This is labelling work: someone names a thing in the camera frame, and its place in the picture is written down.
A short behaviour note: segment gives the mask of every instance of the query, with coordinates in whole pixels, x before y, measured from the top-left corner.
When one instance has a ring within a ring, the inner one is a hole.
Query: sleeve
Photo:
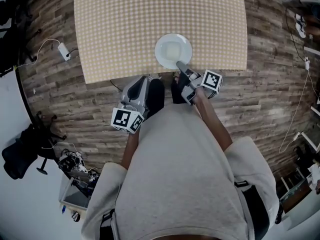
[[[81,229],[84,240],[100,239],[102,217],[114,208],[126,174],[127,170],[119,164],[108,162],[104,165],[86,210]]]
[[[279,199],[276,180],[267,161],[250,137],[238,139],[224,153],[235,181],[255,185],[268,212],[271,228],[277,217]]]

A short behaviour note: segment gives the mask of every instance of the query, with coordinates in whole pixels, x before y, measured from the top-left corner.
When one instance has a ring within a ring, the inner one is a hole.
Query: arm
[[[202,87],[197,88],[196,96],[193,101],[198,109],[202,120],[209,128],[210,132],[219,143],[223,151],[225,151],[231,144],[232,140],[224,125],[219,120],[214,108],[206,97],[205,91]]]
[[[135,134],[129,134],[128,141],[124,149],[124,154],[120,165],[127,170],[139,144],[139,132],[140,129],[138,129]]]

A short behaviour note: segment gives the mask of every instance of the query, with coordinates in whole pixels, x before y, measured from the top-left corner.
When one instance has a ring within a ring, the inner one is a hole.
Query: power adapter
[[[71,59],[71,54],[69,53],[68,48],[65,46],[65,44],[63,42],[61,42],[59,44],[58,50],[61,53],[61,55],[63,56],[65,61],[68,61]]]

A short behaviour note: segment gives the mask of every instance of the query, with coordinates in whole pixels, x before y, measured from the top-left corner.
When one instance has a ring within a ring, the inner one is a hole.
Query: hand
[[[200,86],[195,89],[195,97],[192,99],[192,101],[197,105],[199,102],[208,100],[205,89]]]

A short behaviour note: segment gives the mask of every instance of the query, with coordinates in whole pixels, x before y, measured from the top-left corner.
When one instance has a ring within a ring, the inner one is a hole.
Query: white cable
[[[314,88],[314,84],[312,83],[312,79],[311,79],[311,76],[310,76],[309,72],[308,72],[308,76],[309,76],[309,78],[310,78],[311,86],[312,86],[312,89],[313,89],[313,91],[314,91],[314,93],[315,93],[315,96],[317,96],[317,97],[319,98],[319,96],[317,95],[316,90],[315,90],[315,88]]]
[[[44,150],[52,150],[56,145],[58,145],[59,143],[61,143],[61,144],[67,144],[67,145],[73,145],[74,146],[74,149],[75,149],[75,152],[77,152],[78,153],[78,151],[77,151],[77,149],[76,149],[76,146],[75,146],[75,144],[73,144],[73,143],[67,143],[67,142],[57,142],[53,147],[42,147],[42,149],[44,149]]]
[[[36,63],[37,63],[37,61],[38,61],[38,59],[39,59],[39,52],[40,52],[40,50],[41,50],[42,46],[44,46],[44,44],[46,43],[46,41],[49,41],[49,40],[57,41],[59,44],[61,44],[61,43],[60,43],[60,41],[59,41],[59,40],[57,40],[57,39],[51,39],[51,38],[49,38],[49,39],[45,40],[45,41],[43,42],[43,44],[40,46],[40,49],[38,50],[38,53],[37,53],[37,55],[36,55],[36,60],[35,60],[35,62],[28,63],[28,64],[23,64],[23,65],[17,66],[15,69],[20,68],[20,67],[22,67],[22,66],[28,66],[28,65],[34,65],[34,64],[36,64]]]
[[[97,169],[97,170],[103,170],[103,169],[101,169],[101,168],[97,168],[97,167],[92,167],[90,170],[88,170],[88,172],[90,172],[92,169]]]
[[[300,99],[299,99],[298,106],[296,106],[296,109],[295,109],[295,112],[294,112],[294,114],[293,114],[293,117],[292,117],[292,120],[291,120],[289,129],[288,129],[288,131],[286,132],[285,137],[284,137],[284,139],[283,139],[283,141],[282,141],[282,144],[281,144],[281,146],[280,146],[280,148],[279,148],[279,154],[285,152],[285,151],[287,150],[288,146],[289,146],[292,142],[294,142],[294,140],[291,141],[291,142],[286,146],[286,148],[285,148],[283,151],[281,151],[281,148],[282,148],[282,146],[283,146],[283,144],[284,144],[284,142],[285,142],[285,140],[286,140],[286,138],[287,138],[288,132],[290,131],[291,125],[292,125],[292,123],[293,123],[293,121],[294,121],[295,115],[296,115],[297,110],[298,110],[298,108],[299,108],[299,105],[300,105],[302,96],[304,95],[304,90],[305,90],[305,87],[306,87],[306,84],[307,84],[308,76],[309,76],[309,71],[308,71],[308,74],[306,75],[306,78],[305,78],[305,82],[304,82],[304,86],[303,86],[303,89],[302,89],[302,93],[301,93],[301,96],[300,96]]]

